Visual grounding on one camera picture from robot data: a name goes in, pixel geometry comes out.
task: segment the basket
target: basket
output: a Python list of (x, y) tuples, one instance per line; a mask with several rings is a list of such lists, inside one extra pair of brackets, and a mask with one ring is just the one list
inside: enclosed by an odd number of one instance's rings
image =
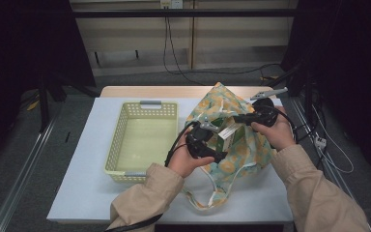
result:
[(124, 102), (104, 171), (115, 182), (144, 182), (150, 164), (164, 164), (177, 136), (176, 102)]

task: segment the table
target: table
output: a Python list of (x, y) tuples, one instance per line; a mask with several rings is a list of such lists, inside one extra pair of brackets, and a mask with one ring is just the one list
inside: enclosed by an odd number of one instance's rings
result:
[[(95, 100), (47, 219), (61, 223), (108, 223), (111, 201), (132, 184), (115, 183), (103, 171), (121, 104), (127, 100), (170, 100), (179, 104), (179, 127), (210, 86), (109, 86)], [(227, 87), (249, 99), (269, 87)], [(196, 169), (185, 184), (206, 202), (211, 182)], [(293, 221), (286, 189), (271, 165), (256, 177), (238, 179), (223, 206), (199, 212), (181, 193), (158, 223), (166, 224), (279, 224)]]

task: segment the hand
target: hand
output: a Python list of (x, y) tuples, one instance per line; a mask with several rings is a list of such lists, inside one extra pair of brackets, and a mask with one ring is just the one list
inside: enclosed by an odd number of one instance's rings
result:
[(179, 143), (177, 144), (178, 148), (173, 154), (170, 162), (168, 163), (168, 168), (177, 172), (183, 178), (189, 176), (196, 167), (204, 166), (214, 162), (213, 157), (195, 159), (189, 154), (188, 148), (186, 146), (186, 134), (188, 132), (189, 131), (186, 131), (181, 136)]
[[(276, 106), (281, 112), (285, 113), (285, 109), (282, 106)], [(251, 127), (263, 134), (269, 143), (276, 149), (281, 151), (282, 149), (295, 145), (296, 142), (292, 136), (291, 126), (282, 115), (278, 115), (276, 122), (272, 127), (266, 127), (258, 123), (252, 123)]]

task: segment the beige sleeve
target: beige sleeve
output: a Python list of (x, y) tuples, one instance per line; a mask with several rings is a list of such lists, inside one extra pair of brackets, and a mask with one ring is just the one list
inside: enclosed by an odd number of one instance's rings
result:
[(317, 170), (300, 145), (271, 161), (288, 193), (298, 231), (369, 231), (358, 204)]
[[(147, 169), (144, 184), (137, 184), (121, 193), (110, 206), (108, 229), (163, 214), (183, 187), (184, 179), (173, 170), (153, 163)], [(154, 231), (153, 225), (134, 231)]]

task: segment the wire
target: wire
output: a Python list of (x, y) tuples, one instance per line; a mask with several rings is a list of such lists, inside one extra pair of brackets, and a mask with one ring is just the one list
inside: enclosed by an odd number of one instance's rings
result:
[(322, 129), (324, 130), (324, 132), (326, 133), (327, 137), (329, 138), (330, 141), (332, 141), (332, 143), (342, 152), (342, 154), (345, 156), (345, 158), (348, 160), (349, 164), (351, 165), (351, 170), (349, 171), (345, 171), (339, 167), (337, 167), (333, 161), (331, 161), (330, 159), (328, 159), (325, 155), (325, 153), (321, 150), (321, 154), (322, 156), (327, 160), (327, 162), (332, 165), (336, 170), (340, 171), (340, 172), (343, 172), (343, 173), (352, 173), (354, 171), (354, 164), (352, 163), (351, 159), (348, 157), (348, 155), (346, 155), (346, 153), (336, 144), (336, 142), (329, 136), (327, 130), (325, 129), (324, 125), (322, 125), (322, 120), (321, 118), (319, 117), (319, 114), (318, 112), (316, 111), (316, 108), (312, 105), (312, 108), (313, 110), (315, 111), (316, 113), (316, 116), (318, 117), (318, 120), (319, 122), (321, 123), (321, 127)]
[[(176, 61), (176, 66), (177, 66), (177, 69), (178, 69), (179, 72), (169, 71), (168, 68), (167, 68), (166, 62), (165, 62), (165, 56), (166, 56), (165, 54), (166, 54), (166, 49), (167, 49), (167, 39), (168, 38), (170, 39), (172, 53), (173, 53), (174, 59)], [(262, 72), (262, 69), (264, 69), (266, 67), (270, 67), (270, 66), (278, 66), (278, 67), (280, 67), (280, 64), (271, 63), (271, 64), (263, 65), (260, 68), (255, 68), (255, 69), (252, 69), (252, 70), (241, 71), (241, 72), (214, 72), (214, 71), (186, 71), (185, 72), (185, 71), (182, 71), (180, 69), (179, 63), (177, 61), (176, 54), (174, 52), (174, 45), (173, 45), (173, 40), (172, 40), (172, 36), (171, 36), (171, 24), (170, 24), (170, 19), (168, 17), (165, 19), (165, 42), (164, 42), (163, 64), (164, 64), (164, 68), (167, 70), (168, 73), (181, 74), (183, 76), (185, 76), (186, 73), (244, 74), (244, 73), (253, 73), (253, 72), (257, 72), (257, 71)], [(190, 80), (186, 76), (185, 76), (185, 78), (188, 81), (191, 81), (191, 82), (194, 82), (194, 83), (197, 83), (197, 84), (200, 84), (200, 85), (204, 85), (204, 84), (199, 83), (197, 81)]]
[(294, 122), (290, 119), (290, 117), (288, 117), (288, 115), (286, 113), (282, 112), (281, 110), (279, 110), (275, 107), (268, 106), (268, 105), (255, 105), (254, 108), (267, 108), (267, 109), (273, 110), (273, 111), (277, 112), (278, 114), (282, 115), (282, 117), (284, 117), (286, 120), (288, 120), (289, 124), (291, 125), (291, 129), (292, 129), (294, 139), (297, 142), (297, 139), (298, 139), (297, 128), (295, 127)]
[(304, 135), (304, 136), (302, 136), (301, 138), (299, 138), (298, 139), (298, 142), (301, 142), (301, 141), (303, 141), (303, 139), (305, 138), (305, 137), (307, 137), (307, 136), (309, 136), (310, 134), (312, 134), (314, 131), (315, 131), (315, 129), (317, 128), (317, 126), (318, 126), (318, 124), (315, 124), (315, 126), (306, 134), (306, 135)]
[(174, 56), (174, 60), (176, 61), (176, 65), (177, 65), (177, 69), (179, 70), (180, 74), (188, 81), (190, 82), (193, 82), (195, 84), (198, 84), (198, 85), (202, 85), (202, 86), (205, 86), (205, 84), (203, 83), (200, 83), (198, 81), (194, 81), (194, 80), (191, 80), (189, 79), (188, 77), (186, 77), (186, 75), (182, 72), (182, 70), (180, 69), (180, 66), (179, 66), (179, 62), (177, 61), (177, 57), (176, 57), (176, 53), (174, 52), (174, 45), (173, 45), (173, 40), (171, 38), (171, 25), (170, 25), (170, 18), (167, 17), (165, 19), (165, 43), (164, 43), (164, 56), (163, 56), (163, 63), (164, 63), (164, 68), (168, 71), (167, 69), (167, 66), (165, 64), (165, 51), (167, 49), (167, 25), (168, 25), (168, 35), (170, 37), (170, 43), (171, 43), (171, 50), (172, 50), (172, 53), (173, 53), (173, 56)]
[(179, 133), (179, 135), (177, 136), (176, 140), (174, 141), (173, 145), (171, 146), (171, 149), (170, 151), (168, 151), (168, 154), (167, 154), (167, 158), (165, 159), (165, 162), (164, 162), (164, 166), (168, 166), (168, 163), (170, 162), (171, 158), (173, 157), (174, 155), (174, 152), (180, 147), (180, 146), (184, 146), (186, 144), (183, 144), (183, 145), (180, 145), (179, 147), (176, 148), (176, 145), (177, 143), (179, 142), (180, 138), (183, 136), (183, 134), (186, 132), (186, 130), (191, 127), (191, 125), (196, 125), (197, 122), (195, 121), (192, 121), (190, 123), (188, 123), (184, 128), (183, 130)]
[[(325, 132), (327, 130), (327, 119), (325, 117), (325, 113), (324, 113), (324, 110), (323, 110), (323, 98), (319, 94), (318, 91), (313, 91), (312, 94), (313, 94), (312, 95), (312, 107), (314, 107), (314, 110), (315, 110), (315, 113), (317, 114), (317, 116), (319, 116), (319, 113), (321, 113), (323, 120), (317, 120), (315, 123), (312, 122), (312, 125), (314, 125), (314, 127), (311, 129), (311, 131), (307, 135), (305, 135), (304, 137), (302, 137), (300, 139), (300, 141), (303, 140), (309, 134), (313, 134), (314, 131), (315, 131), (315, 129), (317, 129), (318, 124), (321, 124), (321, 126), (325, 129), (325, 130), (323, 130), (324, 133), (323, 133), (323, 136), (322, 137), (327, 137), (327, 134)], [(300, 96), (302, 98), (304, 98), (304, 93), (301, 93)], [(328, 148), (328, 144), (321, 150), (321, 152), (324, 154), (326, 152), (327, 148)], [(319, 156), (318, 162), (315, 165), (317, 168), (319, 167), (319, 165), (322, 164), (322, 160), (323, 160), (324, 157), (325, 156)]]
[(261, 73), (261, 86), (263, 86), (264, 85), (264, 73), (262, 72), (262, 69), (260, 69), (260, 73)]
[(182, 145), (179, 145), (177, 146), (174, 150), (173, 150), (173, 153), (175, 153), (177, 151), (177, 149), (181, 148), (181, 147), (184, 147), (184, 146), (188, 146), (190, 144), (193, 144), (193, 143), (185, 143), (185, 144), (182, 144)]
[(124, 232), (124, 231), (130, 231), (130, 230), (137, 230), (137, 229), (140, 229), (140, 228), (143, 228), (143, 227), (146, 227), (146, 226), (149, 226), (151, 224), (156, 223), (161, 217), (162, 217), (162, 214), (161, 215), (156, 215), (154, 217), (151, 217), (149, 219), (137, 222), (135, 224), (124, 225), (124, 226), (121, 226), (121, 227), (108, 229), (105, 232)]

